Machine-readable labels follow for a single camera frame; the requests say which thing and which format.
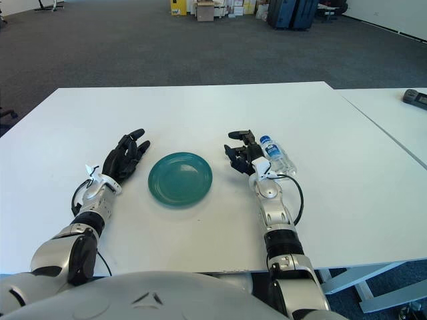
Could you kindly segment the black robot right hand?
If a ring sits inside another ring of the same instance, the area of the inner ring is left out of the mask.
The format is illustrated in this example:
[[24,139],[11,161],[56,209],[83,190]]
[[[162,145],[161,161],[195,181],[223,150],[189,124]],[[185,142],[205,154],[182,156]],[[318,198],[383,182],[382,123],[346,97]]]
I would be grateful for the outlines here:
[[256,142],[254,134],[250,131],[232,131],[228,133],[230,139],[240,140],[244,143],[242,147],[231,148],[224,145],[225,154],[230,159],[230,165],[240,173],[248,176],[255,173],[252,161],[264,156],[261,146]]

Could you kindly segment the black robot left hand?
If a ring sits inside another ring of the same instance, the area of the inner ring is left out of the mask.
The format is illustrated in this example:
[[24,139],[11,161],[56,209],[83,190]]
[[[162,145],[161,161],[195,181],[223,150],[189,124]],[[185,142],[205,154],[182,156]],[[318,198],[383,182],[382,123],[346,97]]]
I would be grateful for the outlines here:
[[144,135],[144,129],[137,129],[124,135],[115,149],[111,150],[103,164],[102,173],[122,184],[136,170],[138,163],[150,146],[150,141],[138,145],[137,140]]

